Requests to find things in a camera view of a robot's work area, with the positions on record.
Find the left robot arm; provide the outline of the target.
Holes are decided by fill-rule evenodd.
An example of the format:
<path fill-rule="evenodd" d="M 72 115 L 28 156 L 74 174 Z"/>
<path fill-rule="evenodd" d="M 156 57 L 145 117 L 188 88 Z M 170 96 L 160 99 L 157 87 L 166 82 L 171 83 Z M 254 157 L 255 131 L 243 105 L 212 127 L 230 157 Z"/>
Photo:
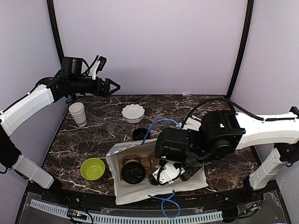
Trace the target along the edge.
<path fill-rule="evenodd" d="M 92 94 L 108 97 L 121 86 L 109 78 L 99 77 L 60 79 L 47 77 L 39 81 L 33 91 L 22 97 L 18 102 L 0 112 L 0 163 L 6 169 L 13 169 L 29 181 L 48 189 L 47 195 L 55 203 L 63 203 L 66 193 L 56 186 L 59 182 L 51 174 L 35 164 L 11 141 L 11 135 L 29 118 L 43 108 L 73 94 Z"/>

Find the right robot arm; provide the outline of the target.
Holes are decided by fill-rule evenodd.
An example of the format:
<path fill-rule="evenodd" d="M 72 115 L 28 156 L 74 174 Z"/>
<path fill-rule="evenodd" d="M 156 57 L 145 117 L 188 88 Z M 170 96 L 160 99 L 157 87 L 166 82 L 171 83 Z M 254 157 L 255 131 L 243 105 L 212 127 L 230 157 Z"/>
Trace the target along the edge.
<path fill-rule="evenodd" d="M 203 117 L 207 119 L 208 124 L 215 124 L 220 129 L 229 128 L 232 135 L 236 135 L 236 131 L 241 132 L 241 138 L 232 145 L 233 149 L 274 144 L 274 149 L 271 150 L 269 156 L 255 172 L 244 180 L 245 187 L 238 193 L 238 198 L 247 203 L 256 196 L 256 190 L 264 188 L 283 166 L 291 167 L 298 162 L 299 110 L 297 107 L 292 107 L 288 113 L 279 114 L 273 118 L 269 115 L 259 117 L 228 99 L 211 98 L 192 108 L 181 125 L 184 126 L 199 107 L 212 101 L 223 101 L 239 110 L 232 113 L 232 119 L 224 116 L 223 111 L 213 111 Z M 215 118 L 216 115 L 224 116 L 224 121 L 219 121 Z"/>

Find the patterned paper takeout bag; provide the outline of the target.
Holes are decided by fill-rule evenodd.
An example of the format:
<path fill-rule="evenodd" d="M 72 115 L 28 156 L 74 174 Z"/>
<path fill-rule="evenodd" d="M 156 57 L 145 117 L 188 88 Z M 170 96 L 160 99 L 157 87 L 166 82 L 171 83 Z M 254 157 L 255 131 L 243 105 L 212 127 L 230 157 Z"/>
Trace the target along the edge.
<path fill-rule="evenodd" d="M 156 139 L 117 143 L 106 154 L 106 161 L 114 179 L 114 194 L 117 205 L 134 203 L 157 195 L 202 189 L 208 186 L 203 167 L 188 181 L 183 182 L 179 178 L 184 172 L 180 164 L 160 160 L 156 171 L 140 184 L 133 185 L 124 182 L 120 177 L 118 156 L 124 152 L 129 154 L 154 153 L 155 144 Z"/>

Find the brown cardboard cup carrier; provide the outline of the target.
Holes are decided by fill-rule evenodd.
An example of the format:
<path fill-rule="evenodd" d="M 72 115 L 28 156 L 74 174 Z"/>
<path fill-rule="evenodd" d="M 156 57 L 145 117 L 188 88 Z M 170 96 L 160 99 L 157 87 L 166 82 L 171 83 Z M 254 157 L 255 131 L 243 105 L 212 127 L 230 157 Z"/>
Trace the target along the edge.
<path fill-rule="evenodd" d="M 151 173 L 156 171 L 156 169 L 159 167 L 159 160 L 154 157 L 153 152 L 145 153 L 145 154 L 129 154 L 128 152 L 121 153 L 118 156 L 118 165 L 119 165 L 120 177 L 122 180 L 123 178 L 121 176 L 121 170 L 124 166 L 122 164 L 124 159 L 138 159 L 146 170 L 145 178 L 147 178 Z"/>

